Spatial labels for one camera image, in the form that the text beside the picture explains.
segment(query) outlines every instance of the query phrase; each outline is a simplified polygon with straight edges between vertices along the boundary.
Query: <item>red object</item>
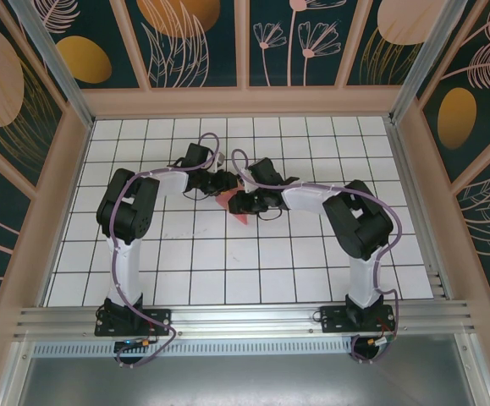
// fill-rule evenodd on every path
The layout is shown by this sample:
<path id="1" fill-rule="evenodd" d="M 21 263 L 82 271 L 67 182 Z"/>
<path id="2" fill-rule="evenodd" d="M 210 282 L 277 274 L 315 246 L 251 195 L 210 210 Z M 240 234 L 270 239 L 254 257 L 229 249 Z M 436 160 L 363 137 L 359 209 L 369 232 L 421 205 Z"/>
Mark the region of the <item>red object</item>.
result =
<path id="1" fill-rule="evenodd" d="M 228 190 L 227 192 L 223 192 L 215 198 L 215 201 L 224 208 L 224 210 L 228 209 L 228 202 L 238 190 L 244 190 L 243 186 L 240 184 L 235 189 Z M 246 214 L 234 214 L 235 218 L 242 222 L 244 225 L 248 225 L 248 216 Z"/>

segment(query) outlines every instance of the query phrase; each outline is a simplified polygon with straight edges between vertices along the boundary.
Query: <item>grid tile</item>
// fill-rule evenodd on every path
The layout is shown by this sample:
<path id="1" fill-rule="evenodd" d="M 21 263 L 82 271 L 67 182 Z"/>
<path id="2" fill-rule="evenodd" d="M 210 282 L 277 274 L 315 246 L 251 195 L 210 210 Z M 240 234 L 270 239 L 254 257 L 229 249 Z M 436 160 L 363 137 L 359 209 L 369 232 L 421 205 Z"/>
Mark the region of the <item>grid tile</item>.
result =
<path id="1" fill-rule="evenodd" d="M 110 254 L 95 212 L 113 173 L 164 167 L 205 132 L 220 137 L 226 156 L 241 148 L 252 162 L 271 158 L 285 178 L 341 186 L 365 180 L 403 223 L 400 245 L 382 258 L 381 287 L 400 286 L 403 299 L 432 297 L 381 118 L 168 118 L 96 122 L 47 305 L 99 305 L 105 298 Z M 202 144 L 216 146 L 211 138 Z M 224 168 L 234 172 L 231 162 Z M 326 217 L 299 211 L 278 217 L 270 210 L 262 213 L 270 221 L 248 216 L 244 225 L 213 198 L 201 200 L 199 191 L 187 196 L 155 204 L 140 252 L 145 305 L 344 300 L 350 262 Z"/>

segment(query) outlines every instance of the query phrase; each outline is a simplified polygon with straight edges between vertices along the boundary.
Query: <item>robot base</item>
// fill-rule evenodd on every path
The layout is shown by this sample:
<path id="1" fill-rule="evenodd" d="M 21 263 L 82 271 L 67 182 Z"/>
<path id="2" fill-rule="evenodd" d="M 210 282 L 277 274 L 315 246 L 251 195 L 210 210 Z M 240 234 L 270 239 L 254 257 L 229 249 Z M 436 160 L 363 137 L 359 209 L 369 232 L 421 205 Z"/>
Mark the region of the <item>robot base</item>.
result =
<path id="1" fill-rule="evenodd" d="M 162 324 L 171 324 L 170 309 L 143 309 L 143 297 L 135 303 L 134 307 L 144 315 L 151 317 Z M 167 328 L 153 325 L 136 315 L 127 307 L 119 306 L 110 299 L 106 299 L 103 307 L 96 312 L 96 328 L 94 335 L 97 337 L 129 337 L 129 336 L 168 336 Z"/>
<path id="2" fill-rule="evenodd" d="M 383 304 L 383 296 L 366 309 L 356 306 L 346 296 L 346 304 L 320 308 L 322 332 L 381 332 L 380 319 L 390 330 L 395 328 L 393 308 Z"/>

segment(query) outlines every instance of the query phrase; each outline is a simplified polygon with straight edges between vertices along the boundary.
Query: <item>vented metal strip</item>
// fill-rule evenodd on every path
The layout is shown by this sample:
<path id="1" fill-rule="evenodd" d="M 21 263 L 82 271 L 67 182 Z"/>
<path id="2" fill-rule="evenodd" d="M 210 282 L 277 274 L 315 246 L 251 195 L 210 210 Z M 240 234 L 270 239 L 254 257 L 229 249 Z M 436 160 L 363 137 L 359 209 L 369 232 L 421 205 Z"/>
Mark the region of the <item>vented metal strip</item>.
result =
<path id="1" fill-rule="evenodd" d="M 32 358 L 103 358 L 114 357 L 115 342 L 43 342 L 36 343 Z M 160 348 L 153 344 L 146 350 L 137 348 L 123 356 L 149 355 Z M 257 339 L 257 340 L 179 340 L 162 351 L 160 356 L 238 356 L 287 354 L 341 354 L 350 352 L 349 337 L 308 339 Z"/>

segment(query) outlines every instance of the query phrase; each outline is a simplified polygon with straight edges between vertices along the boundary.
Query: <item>purple cable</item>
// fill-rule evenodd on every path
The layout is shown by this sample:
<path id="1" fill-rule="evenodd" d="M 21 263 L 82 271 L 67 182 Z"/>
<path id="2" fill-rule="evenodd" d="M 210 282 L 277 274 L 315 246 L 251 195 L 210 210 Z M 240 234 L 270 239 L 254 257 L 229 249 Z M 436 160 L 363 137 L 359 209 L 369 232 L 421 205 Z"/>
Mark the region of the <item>purple cable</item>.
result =
<path id="1" fill-rule="evenodd" d="M 306 183 L 306 182 L 301 182 L 301 183 L 298 183 L 298 184 L 287 184 L 287 185 L 284 185 L 284 186 L 273 186 L 273 185 L 270 185 L 270 184 L 259 184 L 255 180 L 250 179 L 249 177 L 247 177 L 239 169 L 239 167 L 237 166 L 237 160 L 235 158 L 235 153 L 237 153 L 237 152 L 240 153 L 245 158 L 245 168 L 248 167 L 248 156 L 246 155 L 246 153 L 243 150 L 241 150 L 241 149 L 238 148 L 238 149 L 233 150 L 232 153 L 231 153 L 231 162 L 234 164 L 235 171 L 237 171 L 237 173 L 239 174 L 239 176 L 243 180 L 245 180 L 249 184 L 255 185 L 258 188 L 272 189 L 272 190 L 285 190 L 285 189 L 300 188 L 301 186 L 307 186 L 307 187 L 312 187 L 312 188 L 321 189 L 321 190 L 336 190 L 336 191 L 339 191 L 339 192 L 345 192 L 345 193 L 349 193 L 349 194 L 352 194 L 352 195 L 358 195 L 358 196 L 361 196 L 361 197 L 365 197 L 366 199 L 368 199 L 370 201 L 373 201 L 376 204 L 378 204 L 381 207 L 383 207 L 391 215 L 391 217 L 395 220 L 395 223 L 397 224 L 397 235 L 395 236 L 394 241 L 391 244 L 388 244 L 388 246 L 386 248 L 384 248 L 382 251 L 380 251 L 380 253 L 378 254 L 378 257 L 376 258 L 376 260 L 374 262 L 374 268 L 372 270 L 372 281 L 373 281 L 374 288 L 380 294 L 385 294 L 385 295 L 387 295 L 387 294 L 394 294 L 395 295 L 395 328 L 394 328 L 393 334 L 394 334 L 394 337 L 397 337 L 397 330 L 399 328 L 399 296 L 397 294 L 397 290 L 396 289 L 391 289 L 391 290 L 388 290 L 388 291 L 383 291 L 383 290 L 380 289 L 380 287 L 378 285 L 378 273 L 379 273 L 379 269 L 380 269 L 380 260 L 382 259 L 382 257 L 385 254 L 387 254 L 400 241 L 401 237 L 403 236 L 403 225 L 402 225 L 402 223 L 401 223 L 401 221 L 399 219 L 399 216 L 397 216 L 397 213 L 394 211 L 394 209 L 392 209 L 391 207 L 389 207 L 387 203 L 385 203 L 385 202 L 377 199 L 376 197 L 374 197 L 372 195 L 369 195 L 368 193 L 361 192 L 359 190 L 347 189 L 347 188 L 344 188 L 342 186 L 336 186 L 336 185 L 327 186 L 327 185 L 324 185 L 324 184 L 309 184 L 309 183 Z M 355 342 L 357 341 L 357 339 L 359 337 L 360 337 L 360 335 L 358 334 L 358 335 L 356 335 L 355 337 L 352 338 L 352 342 L 351 342 L 351 345 L 350 345 L 350 356 L 354 360 L 356 360 L 358 362 L 368 361 L 370 364 L 372 364 L 372 360 L 371 359 L 366 359 L 365 357 L 362 357 L 361 355 L 359 355 L 358 353 L 355 352 Z M 388 352 L 388 348 L 390 346 L 391 345 L 388 345 L 375 358 L 375 360 L 379 360 L 382 357 L 384 357 L 385 354 Z"/>
<path id="2" fill-rule="evenodd" d="M 115 282 L 115 288 L 117 289 L 118 296 L 123 300 L 124 304 L 132 310 L 134 313 L 136 313 L 139 317 L 141 317 L 143 320 L 146 320 L 156 326 L 163 327 L 165 329 L 168 329 L 173 335 L 171 338 L 158 350 L 154 352 L 154 354 L 149 355 L 146 358 L 140 359 L 139 361 L 135 362 L 134 364 L 125 364 L 122 362 L 120 359 L 120 355 L 123 353 L 123 351 L 126 350 L 126 347 L 122 347 L 118 352 L 117 352 L 117 362 L 121 367 L 126 367 L 126 368 L 134 368 L 138 366 L 145 365 L 149 362 L 151 362 L 153 359 L 155 359 L 174 339 L 175 336 L 177 335 L 177 331 L 171 327 L 170 325 L 165 325 L 161 323 L 160 321 L 154 320 L 148 315 L 144 315 L 140 311 L 138 311 L 129 301 L 126 299 L 126 296 L 124 296 L 124 293 L 122 289 L 120 288 L 120 283 L 118 283 L 117 279 L 117 253 L 120 249 L 118 246 L 118 241 L 117 238 L 115 237 L 115 217 L 117 216 L 117 210 L 120 207 L 120 203 L 123 201 L 124 195 L 128 191 L 129 187 L 132 185 L 132 183 L 137 179 L 145 176 L 151 176 L 156 173 L 165 173 L 165 172 L 189 172 L 189 171 L 195 171 L 196 169 L 201 169 L 202 167 L 205 167 L 206 165 L 212 163 L 218 154 L 218 151 L 220 149 L 220 139 L 217 137 L 216 134 L 214 133 L 205 133 L 202 135 L 198 141 L 198 144 L 201 143 L 201 140 L 203 140 L 206 136 L 212 135 L 212 137 L 215 139 L 217 142 L 217 147 L 215 148 L 214 152 L 212 153 L 211 157 L 207 159 L 205 162 L 203 162 L 201 165 L 197 165 L 195 167 L 162 167 L 160 169 L 155 169 L 152 171 L 146 171 L 146 172 L 141 172 L 141 173 L 136 173 L 128 182 L 126 182 L 126 185 L 124 188 L 121 190 L 120 194 L 118 195 L 117 201 L 115 202 L 115 207 L 113 208 L 113 211 L 111 212 L 111 217 L 109 219 L 109 233 L 111 235 L 111 239 L 113 240 L 113 245 L 114 245 L 114 250 L 113 250 L 113 258 L 111 260 L 111 275 L 113 277 L 113 281 Z"/>

